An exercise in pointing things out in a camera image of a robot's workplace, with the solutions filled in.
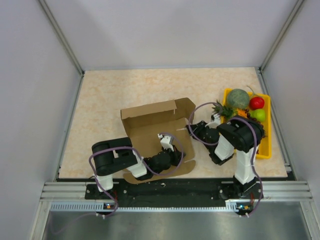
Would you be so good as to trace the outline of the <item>brown cardboard box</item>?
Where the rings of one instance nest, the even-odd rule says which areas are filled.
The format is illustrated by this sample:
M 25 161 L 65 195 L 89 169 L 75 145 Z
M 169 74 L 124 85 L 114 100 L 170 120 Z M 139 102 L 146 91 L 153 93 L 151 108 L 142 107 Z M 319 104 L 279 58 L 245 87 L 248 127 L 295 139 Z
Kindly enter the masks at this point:
M 186 156 L 174 173 L 167 176 L 153 176 L 150 179 L 137 180 L 130 171 L 123 174 L 130 184 L 141 184 L 160 179 L 189 174 L 196 166 L 195 151 L 188 130 L 187 120 L 196 105 L 187 97 L 151 103 L 120 110 L 121 120 L 127 136 L 139 154 L 151 158 L 162 150 L 158 134 L 169 133 L 176 137 L 173 144 Z

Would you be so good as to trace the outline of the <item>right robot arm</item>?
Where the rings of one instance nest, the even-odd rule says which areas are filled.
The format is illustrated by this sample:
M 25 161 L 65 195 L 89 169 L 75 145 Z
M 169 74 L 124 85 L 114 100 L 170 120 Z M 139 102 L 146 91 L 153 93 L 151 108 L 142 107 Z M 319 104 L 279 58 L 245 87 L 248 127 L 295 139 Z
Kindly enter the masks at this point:
M 236 115 L 228 122 L 210 128 L 205 121 L 188 124 L 189 134 L 204 144 L 209 157 L 216 165 L 223 165 L 236 157 L 236 169 L 232 183 L 218 187 L 223 200 L 233 198 L 263 197 L 261 177 L 255 169 L 259 145 L 265 137 L 261 123 Z

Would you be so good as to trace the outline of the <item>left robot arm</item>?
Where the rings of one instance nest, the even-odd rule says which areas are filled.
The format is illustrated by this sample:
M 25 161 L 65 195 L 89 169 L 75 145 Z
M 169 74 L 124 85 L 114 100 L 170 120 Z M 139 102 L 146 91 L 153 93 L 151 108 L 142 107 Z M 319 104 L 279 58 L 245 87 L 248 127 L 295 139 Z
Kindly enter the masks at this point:
M 88 162 L 97 183 L 96 192 L 102 198 L 109 198 L 114 191 L 113 174 L 124 169 L 135 179 L 142 181 L 153 176 L 164 177 L 173 174 L 183 162 L 186 153 L 173 144 L 178 139 L 169 133 L 157 135 L 161 151 L 152 157 L 142 157 L 133 147 L 129 137 L 100 141 L 92 147 Z

